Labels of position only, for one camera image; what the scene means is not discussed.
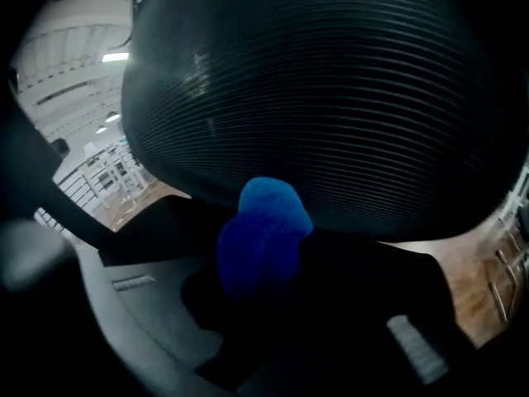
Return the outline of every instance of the light fixture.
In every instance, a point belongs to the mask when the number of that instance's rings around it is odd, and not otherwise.
[[[119,119],[120,117],[122,117],[122,115],[120,115],[118,112],[110,112],[107,115],[107,120],[105,122],[117,121],[117,119]]]
[[[115,62],[116,60],[127,60],[128,53],[108,53],[102,57],[102,62]]]

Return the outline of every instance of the ribbed plastic surface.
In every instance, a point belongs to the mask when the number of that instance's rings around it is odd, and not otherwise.
[[[123,124],[194,198],[235,205],[269,175],[321,227],[448,237],[492,212],[525,154],[523,82],[500,65],[454,0],[144,0]]]

